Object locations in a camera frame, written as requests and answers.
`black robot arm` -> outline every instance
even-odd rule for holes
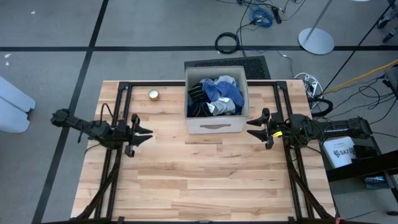
[[[268,108],[262,110],[258,119],[247,124],[262,126],[263,130],[248,130],[249,134],[261,141],[267,141],[266,148],[271,149],[274,136],[287,136],[293,146],[304,147],[310,140],[340,136],[366,139],[372,135],[368,121],[363,118],[351,118],[342,121],[318,122],[302,114],[292,114],[290,119],[282,121],[279,113],[270,114]]]
[[[51,123],[57,127],[68,127],[80,131],[81,135],[87,134],[89,139],[97,140],[102,146],[117,149],[123,146],[124,142],[128,142],[124,153],[129,157],[134,157],[133,146],[139,146],[144,141],[150,139],[152,135],[136,135],[150,134],[151,130],[139,126],[140,119],[136,114],[131,116],[132,127],[128,126],[125,120],[119,120],[115,127],[112,128],[106,121],[85,121],[70,114],[67,109],[58,110],[53,114]]]

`wire bundle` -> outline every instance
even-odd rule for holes
[[[270,28],[274,17],[267,10],[257,7],[251,11],[251,20],[255,21],[257,25],[263,28]]]
[[[353,96],[355,96],[355,95],[357,95],[357,94],[361,94],[361,95],[366,96],[366,97],[368,97],[368,98],[377,98],[376,101],[373,101],[373,102],[370,103],[370,104],[366,104],[366,105],[362,105],[362,106],[356,106],[356,107],[354,107],[354,108],[351,108],[351,109],[348,110],[348,111],[345,111],[344,113],[340,113],[340,114],[336,114],[336,115],[330,116],[330,117],[328,117],[328,119],[330,119],[330,118],[332,118],[332,117],[335,117],[335,116],[339,116],[339,115],[346,114],[346,113],[348,113],[348,112],[350,112],[350,111],[352,111],[352,110],[354,110],[354,109],[356,109],[356,108],[362,108],[362,107],[365,107],[365,106],[368,106],[368,110],[373,110],[374,108],[376,108],[376,107],[377,107],[378,105],[380,105],[381,103],[385,103],[385,102],[387,102],[387,101],[389,101],[389,100],[395,98],[395,96],[393,96],[393,93],[388,93],[388,94],[385,94],[385,95],[380,95],[379,92],[378,92],[376,89],[374,89],[373,87],[371,87],[371,85],[375,84],[378,80],[383,79],[383,78],[384,78],[384,75],[382,75],[381,77],[373,78],[372,80],[366,82],[366,83],[369,83],[369,82],[371,82],[371,83],[368,84],[368,85],[360,86],[360,87],[358,88],[358,91],[357,91],[356,93],[353,93],[352,95],[350,95],[347,99],[345,99],[343,102],[341,102],[339,105],[337,105],[337,106],[334,107],[333,109],[336,109],[337,107],[341,106],[343,103],[346,103],[349,99],[351,99]],[[367,94],[365,94],[363,91],[366,90],[366,89],[370,89],[370,90],[374,91],[374,92],[376,93],[376,96],[374,96],[374,95],[372,96],[372,95],[367,95]]]

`wooden table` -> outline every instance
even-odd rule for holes
[[[118,83],[103,83],[96,119],[103,103],[114,107]],[[287,84],[293,112],[311,116],[302,82],[287,80]],[[189,135],[184,120],[184,88],[135,86],[132,89],[129,112],[137,113],[141,126],[153,130],[154,137],[136,148],[135,158],[122,156],[113,219],[124,216],[126,220],[277,221],[294,217],[282,140],[274,139],[274,147],[266,150],[264,143],[246,132],[256,128],[248,125],[241,133]],[[148,99],[151,89],[159,91],[159,101]],[[282,92],[280,96],[287,117]],[[250,86],[249,105],[249,119],[259,117],[263,108],[276,112],[272,87]],[[111,122],[107,110],[104,118]],[[94,144],[97,142],[91,141],[88,147]],[[319,149],[316,141],[309,146]],[[97,146],[87,152],[72,217],[83,211],[98,190],[105,151]],[[302,156],[309,189],[334,215],[321,155],[303,148]],[[300,190],[299,195],[306,217]]]

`dark blue fabric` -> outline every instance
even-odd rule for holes
[[[217,101],[220,97],[227,97],[238,106],[244,105],[244,99],[239,89],[228,82],[219,82],[216,85],[212,80],[206,79],[203,82],[203,90],[211,101]]]
[[[209,107],[205,102],[192,103],[191,106],[188,106],[188,118],[204,118],[209,116],[213,116],[213,114],[210,112]]]
[[[211,101],[217,101],[220,97],[220,94],[217,91],[217,86],[212,80],[206,79],[205,82],[203,82],[203,90]]]
[[[234,115],[241,115],[242,114],[242,107],[235,105],[235,114]]]
[[[232,85],[228,82],[219,82],[216,86],[222,97],[227,97],[233,100],[238,106],[244,105],[244,99],[241,95],[241,92],[235,85]]]

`yellow cable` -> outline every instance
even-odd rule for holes
[[[355,82],[356,80],[359,80],[359,79],[361,79],[361,78],[365,78],[365,77],[367,77],[367,76],[370,76],[370,75],[372,75],[373,73],[376,73],[376,72],[378,72],[378,71],[380,71],[380,70],[383,70],[383,69],[385,69],[385,68],[391,67],[391,66],[393,66],[393,65],[396,64],[396,63],[398,63],[398,60],[395,60],[395,61],[393,61],[393,62],[391,62],[391,63],[389,63],[389,64],[387,64],[387,65],[385,65],[385,66],[381,66],[381,67],[379,67],[379,68],[377,68],[377,69],[375,69],[375,70],[373,70],[373,71],[370,71],[370,72],[368,72],[368,73],[366,73],[366,74],[364,74],[364,75],[361,75],[361,76],[358,76],[358,77],[356,77],[356,78],[353,78],[352,80],[348,80],[347,82],[344,82],[343,84],[340,84],[340,85],[338,85],[338,86],[336,86],[336,87],[331,88],[331,89],[328,90],[328,91],[325,91],[325,92],[323,93],[323,95],[325,95],[325,94],[327,94],[327,93],[330,93],[330,92],[332,92],[332,91],[335,91],[335,90],[337,90],[337,89],[339,89],[339,88],[341,88],[341,87],[343,87],[343,86],[345,86],[345,85],[347,85],[347,84],[350,84],[350,83],[352,83],[352,82]]]

